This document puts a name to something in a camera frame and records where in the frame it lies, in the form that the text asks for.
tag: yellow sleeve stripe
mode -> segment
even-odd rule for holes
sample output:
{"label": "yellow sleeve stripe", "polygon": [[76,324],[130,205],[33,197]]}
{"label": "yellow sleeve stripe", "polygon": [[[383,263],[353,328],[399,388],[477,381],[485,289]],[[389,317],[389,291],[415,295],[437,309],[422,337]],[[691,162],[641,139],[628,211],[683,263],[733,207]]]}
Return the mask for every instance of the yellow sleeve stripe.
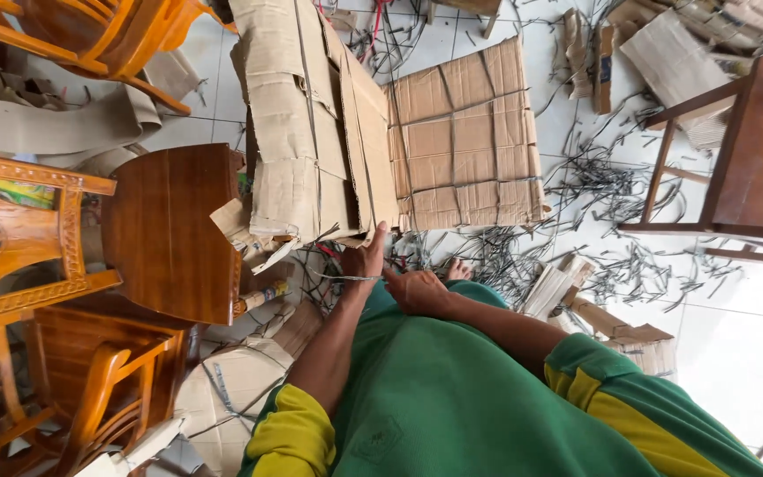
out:
{"label": "yellow sleeve stripe", "polygon": [[576,370],[576,377],[571,378],[560,371],[555,371],[549,364],[546,364],[544,365],[544,375],[547,385],[555,394],[585,412],[588,411],[588,403],[593,394],[602,384],[599,380],[588,376],[581,368]]}
{"label": "yellow sleeve stripe", "polygon": [[588,413],[608,424],[641,452],[659,472],[669,477],[725,477],[693,448],[664,430],[623,401],[605,393],[596,393]]}
{"label": "yellow sleeve stripe", "polygon": [[275,405],[246,446],[246,455],[258,459],[252,476],[326,475],[334,462],[334,428],[320,403],[300,388],[284,385]]}

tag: red wire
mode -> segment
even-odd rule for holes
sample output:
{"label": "red wire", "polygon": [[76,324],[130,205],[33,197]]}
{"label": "red wire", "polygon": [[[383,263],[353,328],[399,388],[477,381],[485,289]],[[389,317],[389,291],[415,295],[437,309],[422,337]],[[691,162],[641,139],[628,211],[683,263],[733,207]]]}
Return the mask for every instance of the red wire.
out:
{"label": "red wire", "polygon": [[358,61],[361,63],[364,63],[364,59],[367,56],[367,53],[372,51],[373,45],[376,44],[376,37],[379,34],[379,21],[382,19],[382,5],[383,4],[389,4],[393,0],[376,0],[376,26],[373,28],[373,39],[370,41],[370,46],[364,51],[364,53],[358,58]]}

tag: bare foot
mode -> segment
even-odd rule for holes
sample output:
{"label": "bare foot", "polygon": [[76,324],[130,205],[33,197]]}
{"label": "bare foot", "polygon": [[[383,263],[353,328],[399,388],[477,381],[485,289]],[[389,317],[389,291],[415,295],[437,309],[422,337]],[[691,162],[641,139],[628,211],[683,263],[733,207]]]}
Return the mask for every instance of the bare foot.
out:
{"label": "bare foot", "polygon": [[446,278],[444,282],[449,280],[469,280],[473,276],[472,269],[464,265],[464,262],[460,258],[453,258],[449,264],[449,270],[446,271]]}

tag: person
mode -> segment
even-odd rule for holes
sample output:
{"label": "person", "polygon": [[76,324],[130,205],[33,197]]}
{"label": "person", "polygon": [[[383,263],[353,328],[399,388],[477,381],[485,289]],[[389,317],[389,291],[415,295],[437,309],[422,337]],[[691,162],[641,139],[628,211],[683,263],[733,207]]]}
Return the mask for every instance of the person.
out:
{"label": "person", "polygon": [[240,476],[763,476],[684,390],[508,310],[453,261],[383,269],[385,222],[267,398]]}

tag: hand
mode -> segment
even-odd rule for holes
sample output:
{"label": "hand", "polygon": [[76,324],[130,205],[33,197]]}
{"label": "hand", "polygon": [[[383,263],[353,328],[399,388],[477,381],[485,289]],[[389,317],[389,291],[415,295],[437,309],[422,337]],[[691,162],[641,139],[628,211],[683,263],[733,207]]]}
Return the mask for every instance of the hand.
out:
{"label": "hand", "polygon": [[[387,237],[387,222],[376,227],[376,235],[366,246],[347,248],[341,257],[341,265],[346,276],[381,276],[384,264],[384,241]],[[345,290],[359,289],[370,292],[376,280],[347,280]]]}
{"label": "hand", "polygon": [[443,319],[443,310],[449,303],[450,291],[432,272],[408,272],[397,275],[386,268],[381,271],[390,292],[406,315]]}

